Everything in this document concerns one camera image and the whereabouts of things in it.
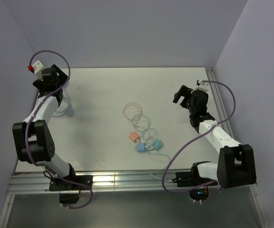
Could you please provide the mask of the orange pink charger plug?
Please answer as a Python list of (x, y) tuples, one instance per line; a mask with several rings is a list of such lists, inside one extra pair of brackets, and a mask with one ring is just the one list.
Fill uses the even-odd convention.
[(130, 139), (132, 142), (134, 142), (134, 143), (135, 143), (135, 142), (138, 142), (138, 141), (139, 141), (139, 138), (140, 138), (139, 134), (138, 134), (137, 132), (135, 132), (135, 131), (129, 133), (128, 137), (129, 137), (129, 139)]

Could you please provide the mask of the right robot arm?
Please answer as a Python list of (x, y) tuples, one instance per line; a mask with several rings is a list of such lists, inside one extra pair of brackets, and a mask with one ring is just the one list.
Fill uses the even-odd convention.
[(218, 162), (193, 163), (190, 171), (176, 173), (173, 180), (179, 187), (194, 187), (208, 183), (222, 188), (234, 188), (256, 183), (254, 151), (248, 144), (241, 144), (218, 126), (215, 118), (207, 111), (208, 84), (192, 89), (182, 85), (174, 95), (173, 102), (189, 110), (191, 126), (218, 152)]

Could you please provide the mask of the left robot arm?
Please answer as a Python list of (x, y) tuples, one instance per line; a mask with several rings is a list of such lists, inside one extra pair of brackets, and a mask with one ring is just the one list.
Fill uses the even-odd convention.
[(56, 154), (48, 127), (52, 117), (73, 116), (71, 99), (66, 92), (69, 77), (55, 64), (51, 67), (33, 65), (32, 68), (40, 74), (33, 82), (39, 95), (31, 114), (12, 127), (17, 158), (43, 167), (59, 179), (65, 189), (71, 190), (78, 183), (75, 170)]

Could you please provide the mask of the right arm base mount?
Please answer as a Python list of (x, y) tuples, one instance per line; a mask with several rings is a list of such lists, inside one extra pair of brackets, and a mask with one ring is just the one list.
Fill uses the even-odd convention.
[[(194, 187), (209, 182), (210, 179), (198, 177), (197, 174), (192, 174), (191, 171), (176, 172), (176, 177), (172, 179), (177, 187)], [(209, 197), (208, 187), (201, 187), (196, 190), (190, 190), (189, 196), (192, 201), (204, 201)]]

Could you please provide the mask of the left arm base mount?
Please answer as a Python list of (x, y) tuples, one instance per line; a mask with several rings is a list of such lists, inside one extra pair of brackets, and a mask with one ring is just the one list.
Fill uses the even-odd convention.
[(78, 175), (74, 182), (79, 183), (79, 185), (68, 183), (58, 178), (52, 178), (49, 185), (49, 191), (59, 192), (59, 202), (71, 206), (78, 202), (82, 190), (89, 190), (92, 188), (93, 176)]

